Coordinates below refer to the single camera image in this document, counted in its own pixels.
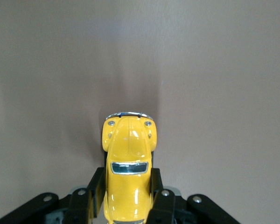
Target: white wall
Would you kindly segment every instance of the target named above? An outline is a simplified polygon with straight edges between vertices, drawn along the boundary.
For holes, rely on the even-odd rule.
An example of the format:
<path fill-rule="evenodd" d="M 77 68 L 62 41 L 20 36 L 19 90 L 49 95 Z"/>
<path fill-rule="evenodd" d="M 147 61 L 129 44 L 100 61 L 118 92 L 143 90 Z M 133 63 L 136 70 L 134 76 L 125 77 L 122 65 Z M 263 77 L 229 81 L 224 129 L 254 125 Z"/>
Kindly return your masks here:
<path fill-rule="evenodd" d="M 0 217 L 87 184 L 118 111 L 165 185 L 280 223 L 280 0 L 0 1 Z"/>

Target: rear window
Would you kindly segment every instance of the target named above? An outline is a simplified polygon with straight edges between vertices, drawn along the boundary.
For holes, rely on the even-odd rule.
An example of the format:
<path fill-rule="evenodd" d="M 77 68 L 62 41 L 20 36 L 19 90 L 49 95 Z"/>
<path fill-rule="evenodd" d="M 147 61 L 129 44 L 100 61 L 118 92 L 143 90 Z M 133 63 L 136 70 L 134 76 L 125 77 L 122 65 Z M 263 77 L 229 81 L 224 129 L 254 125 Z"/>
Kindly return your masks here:
<path fill-rule="evenodd" d="M 112 162 L 111 169 L 114 174 L 143 174 L 147 172 L 147 162 Z"/>

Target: yellow toy car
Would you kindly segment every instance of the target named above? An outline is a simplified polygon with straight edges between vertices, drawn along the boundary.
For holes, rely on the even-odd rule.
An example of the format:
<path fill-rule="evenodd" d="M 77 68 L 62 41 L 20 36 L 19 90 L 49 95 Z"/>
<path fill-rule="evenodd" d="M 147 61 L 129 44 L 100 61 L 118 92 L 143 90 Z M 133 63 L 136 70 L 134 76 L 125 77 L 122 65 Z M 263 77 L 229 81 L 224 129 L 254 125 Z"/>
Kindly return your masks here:
<path fill-rule="evenodd" d="M 109 224 L 143 224 L 153 205 L 150 193 L 156 126 L 143 113 L 120 112 L 106 118 L 102 132 L 106 157 L 104 215 Z"/>

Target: screw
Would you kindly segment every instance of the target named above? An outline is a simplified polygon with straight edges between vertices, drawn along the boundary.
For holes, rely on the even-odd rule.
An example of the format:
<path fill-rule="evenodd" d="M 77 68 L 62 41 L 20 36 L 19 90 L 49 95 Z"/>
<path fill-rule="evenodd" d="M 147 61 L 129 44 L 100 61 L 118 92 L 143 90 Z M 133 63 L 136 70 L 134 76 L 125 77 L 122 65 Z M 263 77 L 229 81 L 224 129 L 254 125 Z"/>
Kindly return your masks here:
<path fill-rule="evenodd" d="M 110 126 L 113 126 L 115 124 L 115 122 L 113 121 L 113 120 L 110 120 L 109 122 L 108 122 L 108 125 L 110 125 Z"/>
<path fill-rule="evenodd" d="M 194 196 L 194 197 L 193 197 L 193 201 L 196 202 L 196 203 L 201 203 L 201 202 L 202 202 L 202 199 L 201 199 L 201 197 Z"/>
<path fill-rule="evenodd" d="M 83 194 L 85 194 L 85 193 L 86 193 L 86 191 L 83 190 L 83 189 L 81 189 L 81 190 L 78 191 L 78 195 L 83 195 Z"/>
<path fill-rule="evenodd" d="M 48 196 L 46 196 L 46 197 L 43 198 L 43 201 L 44 201 L 44 202 L 48 202 L 48 201 L 50 201 L 51 199 L 52 199 L 52 196 L 51 196 L 51 195 L 48 195 Z"/>
<path fill-rule="evenodd" d="M 167 190 L 162 190 L 162 195 L 168 196 L 168 195 L 169 195 L 169 191 L 167 191 Z"/>
<path fill-rule="evenodd" d="M 146 126 L 151 126 L 151 122 L 150 121 L 145 121 L 144 123 Z"/>

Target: volkswagen beetle model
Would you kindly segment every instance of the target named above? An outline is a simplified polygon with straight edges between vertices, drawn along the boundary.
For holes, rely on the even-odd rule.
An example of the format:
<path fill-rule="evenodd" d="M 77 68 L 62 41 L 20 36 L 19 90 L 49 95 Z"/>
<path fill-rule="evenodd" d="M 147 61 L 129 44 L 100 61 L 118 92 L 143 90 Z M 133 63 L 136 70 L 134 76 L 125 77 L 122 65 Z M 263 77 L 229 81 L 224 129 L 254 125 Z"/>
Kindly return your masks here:
<path fill-rule="evenodd" d="M 143 113 L 119 112 L 106 118 L 102 131 L 107 153 L 104 215 L 109 224 L 143 224 L 153 205 L 150 193 L 156 126 Z"/>

